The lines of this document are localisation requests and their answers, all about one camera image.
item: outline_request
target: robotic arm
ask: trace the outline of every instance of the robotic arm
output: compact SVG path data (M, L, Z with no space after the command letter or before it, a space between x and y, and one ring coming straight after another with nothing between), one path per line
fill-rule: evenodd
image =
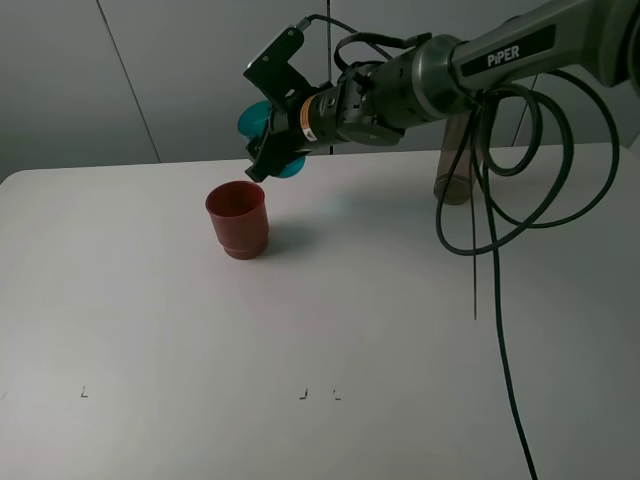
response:
M311 86L288 63L312 19L286 28L244 72L272 105L264 132L247 146L256 182L320 147L396 145L407 128L470 110L478 92L568 65L609 87L630 79L640 95L640 0L553 0L469 42L354 33L336 46L336 86ZM405 52L347 65L340 49L355 42Z

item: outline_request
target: cup rim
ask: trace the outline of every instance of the cup rim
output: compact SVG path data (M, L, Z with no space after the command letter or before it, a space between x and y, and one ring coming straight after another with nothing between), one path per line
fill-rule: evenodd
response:
M229 188L230 185L242 185L243 187L248 187L250 189L253 189L255 192L257 192L259 195L259 200L256 202L256 205L252 209L240 215L220 215L219 213L216 213L215 209L211 208L211 205L210 205L212 197L220 193L221 189ZM256 183L250 182L248 180L234 180L232 182L226 182L226 183L223 183L222 185L218 185L216 188L211 190L211 192L209 192L209 195L207 195L207 198L204 201L204 207L207 209L207 212L209 212L210 215L216 218L242 218L246 215L251 214L258 208L260 208L262 205L264 205L264 198L265 198L264 190L262 189L262 187L260 187Z

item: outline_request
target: black cable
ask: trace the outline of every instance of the black cable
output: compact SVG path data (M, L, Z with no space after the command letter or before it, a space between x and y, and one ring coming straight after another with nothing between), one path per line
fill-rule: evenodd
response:
M309 15L308 17L305 17L305 20L307 20L309 23L313 22L314 20L322 20L323 22L327 22L327 23L330 23L332 25L335 25L336 27L340 27L340 28L342 28L343 30L346 30L349 33L358 33L358 31L355 28L352 28L349 25L347 25L346 23L342 23L341 21L336 20L335 18L327 17L326 15L313 14L313 15ZM378 45L375 45L373 43L368 43L368 42L367 42L367 45L369 45L371 48L373 48L376 52L378 52L380 55L382 55L385 59L391 60L393 58L391 55L389 55L387 52L385 52Z
M378 33L369 32L356 32L344 37L338 42L335 50L333 51L333 62L340 69L341 72L345 72L350 65L342 59L340 55L340 49L351 43L366 43L367 45L382 45L383 47L406 49L412 45L401 38L387 37L386 35L380 35Z
M538 475L536 473L535 465L533 462L533 457L531 455L531 451L529 449L529 445L527 442L527 437L524 432L524 428L522 426L522 421L520 419L520 414L518 412L518 405L516 402L515 392L513 388L513 380L511 378L511 369L509 367L509 359L507 356L507 347L506 341L504 337L504 325L502 318L502 292L501 292L501 278L500 278L500 254L499 248L501 246L506 245L508 242L516 238L522 232L524 232L528 228L551 228L559 225L567 224L577 218L585 215L590 210L592 210L604 196L607 194L613 181L615 180L616 173L618 170L618 164L620 161L620 142L618 137L618 132L616 129L615 121L609 112L606 104L600 99L600 97L596 94L596 92L586 85L581 80L575 78L574 76L561 71L553 71L550 72L551 75L555 75L560 77L580 88L584 91L596 104L600 112L602 113L607 127L609 129L609 133L611 135L612 142L612 158L611 158L611 167L609 170L609 175L607 180L605 181L604 186L598 192L598 194L591 200L584 208L579 210L578 212L570 215L566 218L562 218L559 220L555 220L552 222L545 223L535 223L535 221L545 212L545 210L551 205L553 200L557 197L558 193L562 189L567 177L569 175L569 171L571 169L571 163L573 161L573 135L571 133L571 127L569 122L562 111L562 109L558 106L556 102L551 100L546 95L543 95L539 92L529 91L524 87L519 85L505 85L499 86L488 91L485 91L478 95L475 99L477 107L471 112L469 117L469 123L465 128L464 134L462 136L462 140L460 142L460 147L454 157L453 164L447 175L447 180L445 182L444 190L442 195L438 200L438 207L436 211L436 232L438 234L438 238L440 239L442 245L449 251L457 254L457 255L465 255L465 256L475 256L481 255L483 253L491 252L493 256L493 270L494 270L494 300L495 300L495 310L496 310L496 330L498 336L498 345L500 348L500 358L502 361L502 368L504 371L504 379L507 388L507 395L509 398L509 406L511 408L511 414L513 416L513 420L516 426L516 430L518 433L518 438L520 439L520 444L522 446L522 450L527 462L527 467L529 469L529 474L533 480L538 479ZM533 123L533 132L532 139L527 152L524 157L517 165L510 168L501 167L496 164L496 162L491 157L489 152L489 144L491 140L491 132L493 129L493 123L495 121L495 115L498 109L498 104L501 100L508 97L521 97L529 106L529 112L532 116ZM562 146L563 146L563 158L560 166L560 171L558 172L558 176L554 181L549 193L541 202L541 204L531 213L525 220L518 221L510 216L508 216L504 211L496 204L495 200L491 197L491 184L490 184L490 176L489 171L498 175L500 177L510 177L517 175L524 171L530 162L533 160L538 147L540 146L540 141L542 138L542 116L540 114L540 105L543 105L547 108L553 117L555 118L558 126L560 127L560 133L562 135ZM442 231L442 209L443 209L443 200L446 198L447 191L449 189L449 185L451 183L451 179L453 178L453 174L460 162L460 158L465 150L467 142L470 142L470 150L471 150L471 163L476 173L476 177L478 179L478 185L480 186L484 201L487 210L487 220L489 223L489 233L491 243L485 245L483 247L477 247L475 245L475 223L472 223L472 228L474 232L473 238L473 246L471 249L460 249L451 245ZM478 159L476 154L476 148L479 148L481 159ZM496 223L495 223L495 215L494 213L498 213L502 218L504 218L507 222L511 223L515 226L515 228L504 235L502 238L498 238Z

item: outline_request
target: white table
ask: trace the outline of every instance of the white table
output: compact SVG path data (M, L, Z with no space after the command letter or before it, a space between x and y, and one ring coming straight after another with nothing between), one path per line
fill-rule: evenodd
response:
M474 321L471 261L436 239L438 156L313 157L268 180L270 250L247 262L223 254L204 209L246 161L10 177L0 478L528 478L490 258ZM526 212L558 158L543 149L495 196ZM606 145L579 147L553 214L585 204L608 162ZM640 477L640 163L621 163L590 215L503 249L507 346L544 480ZM468 209L445 213L469 245Z

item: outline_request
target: red plastic cup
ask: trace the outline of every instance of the red plastic cup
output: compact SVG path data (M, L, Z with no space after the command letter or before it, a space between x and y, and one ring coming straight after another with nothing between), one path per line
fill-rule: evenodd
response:
M264 191L243 180L220 185L205 202L218 241L232 258L248 260L267 247L269 221Z

